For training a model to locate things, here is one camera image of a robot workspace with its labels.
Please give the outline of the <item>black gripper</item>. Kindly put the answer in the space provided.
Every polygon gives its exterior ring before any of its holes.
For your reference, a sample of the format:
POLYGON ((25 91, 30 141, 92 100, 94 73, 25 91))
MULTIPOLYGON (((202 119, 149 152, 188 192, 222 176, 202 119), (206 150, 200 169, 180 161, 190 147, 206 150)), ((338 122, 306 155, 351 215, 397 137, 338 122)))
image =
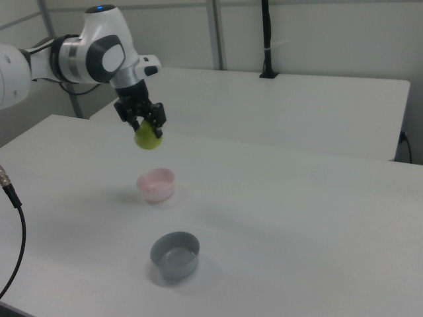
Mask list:
POLYGON ((134 132, 140 128, 138 118, 141 117, 151 124, 156 138, 163 136, 163 125, 167 118, 162 103, 152 103, 144 80, 126 88, 116 88, 118 100, 114 107, 123 122, 128 123, 134 132))

